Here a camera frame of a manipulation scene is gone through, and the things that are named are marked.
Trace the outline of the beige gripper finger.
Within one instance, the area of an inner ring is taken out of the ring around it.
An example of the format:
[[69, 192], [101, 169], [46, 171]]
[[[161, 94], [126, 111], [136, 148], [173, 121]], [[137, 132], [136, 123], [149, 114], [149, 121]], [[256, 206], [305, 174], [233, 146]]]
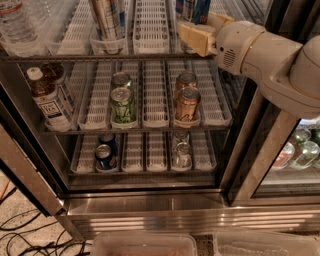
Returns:
[[207, 24], [213, 27], [217, 32], [234, 21], [235, 19], [228, 15], [217, 14], [214, 12], [209, 12], [207, 18]]
[[191, 22], [179, 22], [177, 32], [180, 39], [201, 57], [217, 54], [216, 28]]

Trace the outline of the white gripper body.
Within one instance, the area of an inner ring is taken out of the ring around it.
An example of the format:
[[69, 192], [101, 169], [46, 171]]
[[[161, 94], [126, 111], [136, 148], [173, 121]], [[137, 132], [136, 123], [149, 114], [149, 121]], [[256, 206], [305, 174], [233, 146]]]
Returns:
[[233, 75], [239, 75], [246, 53], [265, 31], [263, 26], [249, 21], [237, 21], [224, 26], [216, 37], [217, 66]]

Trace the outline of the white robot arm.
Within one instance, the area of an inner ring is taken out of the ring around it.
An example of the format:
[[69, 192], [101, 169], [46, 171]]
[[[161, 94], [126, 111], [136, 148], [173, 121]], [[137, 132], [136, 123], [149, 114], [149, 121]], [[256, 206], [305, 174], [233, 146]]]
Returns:
[[198, 55], [252, 79], [280, 109], [302, 119], [320, 115], [320, 36], [301, 44], [214, 12], [205, 25], [179, 20], [177, 32]]

